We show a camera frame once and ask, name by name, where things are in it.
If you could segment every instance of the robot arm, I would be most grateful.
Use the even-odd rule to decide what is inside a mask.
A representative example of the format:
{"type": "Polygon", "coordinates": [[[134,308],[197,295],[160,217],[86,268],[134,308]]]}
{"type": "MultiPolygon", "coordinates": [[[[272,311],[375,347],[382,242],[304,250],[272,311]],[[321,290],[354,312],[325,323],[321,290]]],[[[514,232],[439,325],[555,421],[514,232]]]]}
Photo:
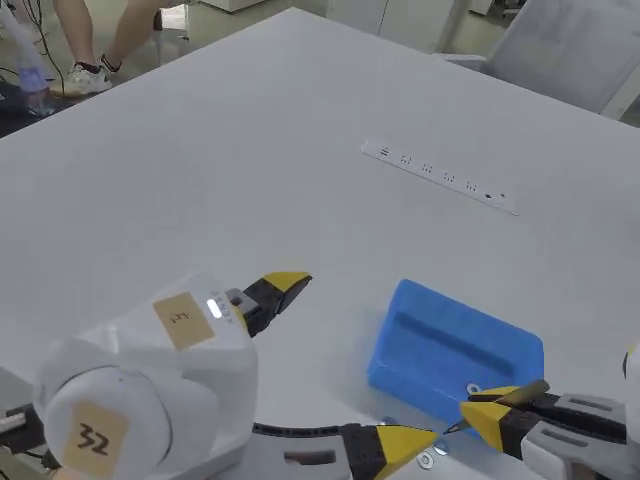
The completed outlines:
{"type": "Polygon", "coordinates": [[[224,292],[196,275],[65,340],[39,372],[33,405],[7,412],[0,444],[16,454],[46,441],[48,466],[87,480],[386,478],[436,435],[401,426],[254,423],[251,337],[310,280],[274,273],[224,292]]]}
{"type": "Polygon", "coordinates": [[[623,371],[627,403],[548,393],[539,380],[522,388],[473,394],[460,404],[464,420],[445,434],[474,428],[490,446],[548,480],[640,479],[640,354],[623,371]]]}

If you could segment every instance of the white shoe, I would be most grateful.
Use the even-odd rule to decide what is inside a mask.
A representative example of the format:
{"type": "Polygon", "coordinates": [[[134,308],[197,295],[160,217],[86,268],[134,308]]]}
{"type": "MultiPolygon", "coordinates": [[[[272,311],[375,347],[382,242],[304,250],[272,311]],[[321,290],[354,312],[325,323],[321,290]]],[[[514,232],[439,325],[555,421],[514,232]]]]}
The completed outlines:
{"type": "Polygon", "coordinates": [[[112,86],[104,67],[100,67],[98,73],[91,73],[76,63],[64,80],[64,92],[62,84],[57,83],[51,86],[51,93],[59,97],[77,98],[102,93],[112,86]]]}

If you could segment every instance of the black cable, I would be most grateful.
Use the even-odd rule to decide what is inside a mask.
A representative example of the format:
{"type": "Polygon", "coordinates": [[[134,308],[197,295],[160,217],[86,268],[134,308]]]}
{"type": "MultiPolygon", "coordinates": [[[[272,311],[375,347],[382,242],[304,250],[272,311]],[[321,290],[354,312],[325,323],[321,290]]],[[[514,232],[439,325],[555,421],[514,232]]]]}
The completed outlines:
{"type": "Polygon", "coordinates": [[[11,75],[15,75],[16,77],[18,76],[18,72],[14,72],[13,70],[10,70],[8,68],[0,67],[0,70],[2,70],[3,72],[10,73],[11,75]]]}
{"type": "Polygon", "coordinates": [[[62,88],[62,96],[64,97],[65,96],[64,75],[60,70],[60,67],[58,67],[58,64],[56,63],[56,61],[53,59],[53,55],[51,55],[51,50],[49,50],[49,43],[47,42],[47,39],[45,38],[44,30],[42,29],[42,0],[36,0],[37,10],[38,10],[37,15],[36,15],[36,11],[33,8],[33,4],[31,3],[31,0],[22,0],[22,3],[25,6],[25,10],[27,10],[27,16],[29,16],[29,19],[36,26],[36,28],[38,29],[38,33],[40,34],[40,38],[42,38],[42,46],[44,47],[45,55],[51,61],[51,64],[53,65],[53,68],[55,68],[56,73],[58,74],[58,77],[60,77],[60,86],[62,88]]]}

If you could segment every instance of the handwritten number 32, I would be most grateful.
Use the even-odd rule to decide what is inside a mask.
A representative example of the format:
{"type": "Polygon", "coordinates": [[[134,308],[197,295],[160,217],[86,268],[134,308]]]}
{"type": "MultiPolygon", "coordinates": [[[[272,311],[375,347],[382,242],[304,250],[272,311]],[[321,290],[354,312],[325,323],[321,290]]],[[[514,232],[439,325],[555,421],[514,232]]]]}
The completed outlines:
{"type": "Polygon", "coordinates": [[[91,451],[97,453],[98,455],[104,455],[105,457],[109,455],[109,453],[107,452],[109,439],[104,435],[96,432],[86,423],[81,423],[80,426],[82,427],[80,436],[84,439],[84,442],[79,443],[77,447],[80,450],[91,447],[91,451]]]}

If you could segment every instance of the led light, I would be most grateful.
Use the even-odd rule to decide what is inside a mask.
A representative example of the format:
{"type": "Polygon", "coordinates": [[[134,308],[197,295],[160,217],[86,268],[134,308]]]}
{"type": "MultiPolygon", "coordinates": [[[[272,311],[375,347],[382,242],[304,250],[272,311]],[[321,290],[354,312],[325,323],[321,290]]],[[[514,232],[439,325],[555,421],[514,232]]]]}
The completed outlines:
{"type": "Polygon", "coordinates": [[[218,304],[213,298],[210,298],[209,300],[207,300],[207,307],[209,307],[209,310],[211,311],[211,315],[213,315],[213,318],[222,318],[222,312],[220,311],[220,307],[218,306],[218,304]]]}

